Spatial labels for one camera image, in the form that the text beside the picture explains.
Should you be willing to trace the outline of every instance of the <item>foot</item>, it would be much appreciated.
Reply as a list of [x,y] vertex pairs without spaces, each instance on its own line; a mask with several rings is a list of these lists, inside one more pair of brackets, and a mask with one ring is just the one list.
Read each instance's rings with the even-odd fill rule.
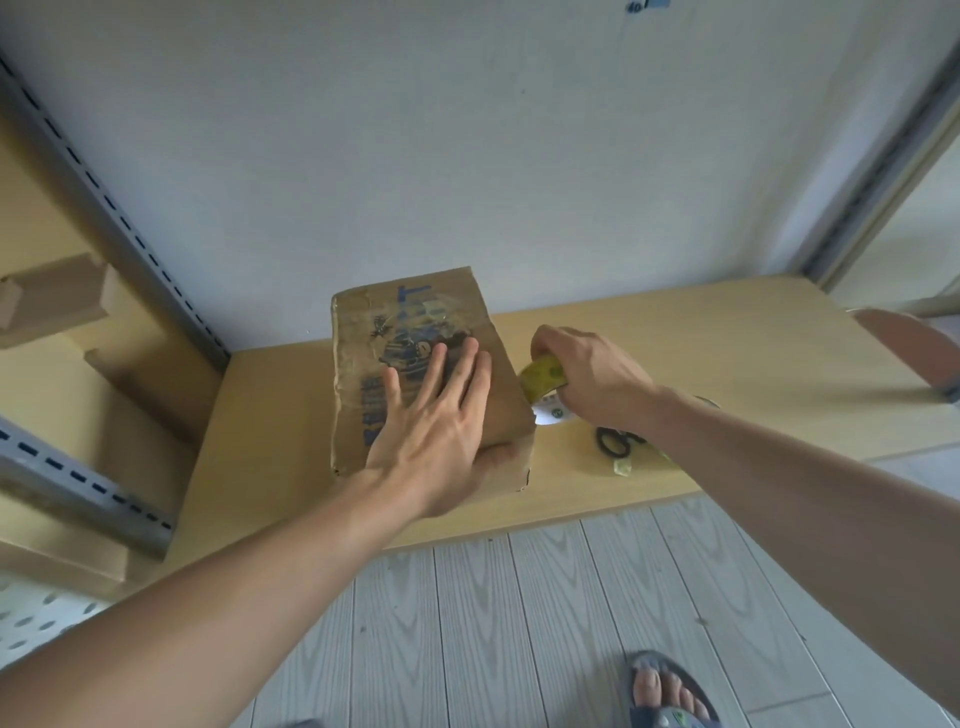
[[637,706],[682,708],[700,720],[710,720],[710,713],[697,700],[677,675],[672,672],[657,672],[645,667],[636,672],[634,702]]

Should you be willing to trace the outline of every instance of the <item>left hand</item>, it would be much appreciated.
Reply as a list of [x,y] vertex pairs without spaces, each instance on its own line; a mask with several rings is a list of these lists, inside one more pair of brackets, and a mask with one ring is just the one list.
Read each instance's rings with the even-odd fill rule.
[[417,398],[403,406],[399,374],[383,372],[387,422],[370,448],[367,468],[396,474],[404,495],[415,498],[421,516],[440,516],[459,505],[492,466],[514,454],[501,445],[477,454],[483,433],[491,358],[470,337],[443,387],[446,344],[437,344]]

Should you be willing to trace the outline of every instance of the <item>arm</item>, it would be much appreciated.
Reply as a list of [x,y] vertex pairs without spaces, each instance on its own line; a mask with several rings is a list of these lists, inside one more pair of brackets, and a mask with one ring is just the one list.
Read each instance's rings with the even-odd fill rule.
[[385,372],[387,423],[368,467],[329,502],[172,574],[0,673],[3,725],[228,725],[368,560],[510,455],[492,449],[473,463],[491,371],[477,349],[465,342],[439,393],[445,347],[436,347],[410,407],[396,371]]
[[655,384],[607,339],[541,327],[561,398],[683,468],[821,604],[955,714],[960,502]]

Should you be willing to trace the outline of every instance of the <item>black scissors handle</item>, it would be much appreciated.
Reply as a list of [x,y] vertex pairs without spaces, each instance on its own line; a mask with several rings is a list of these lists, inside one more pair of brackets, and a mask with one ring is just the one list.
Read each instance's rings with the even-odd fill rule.
[[633,432],[626,432],[611,427],[597,427],[596,439],[597,445],[603,453],[614,460],[630,456],[631,440],[638,445],[643,445],[643,443],[646,442],[646,440],[639,435],[634,435]]

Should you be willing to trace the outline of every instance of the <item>worn cardboard box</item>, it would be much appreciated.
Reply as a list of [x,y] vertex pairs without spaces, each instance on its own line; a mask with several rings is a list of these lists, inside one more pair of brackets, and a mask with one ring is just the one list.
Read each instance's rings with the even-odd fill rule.
[[496,468],[475,497],[522,490],[529,475],[534,416],[514,368],[493,327],[469,268],[351,288],[333,297],[336,420],[331,466],[350,475],[364,467],[367,452],[386,421],[380,375],[384,365],[400,374],[404,402],[420,389],[434,345],[449,347],[448,376],[469,336],[492,357],[481,448],[516,441],[517,456]]

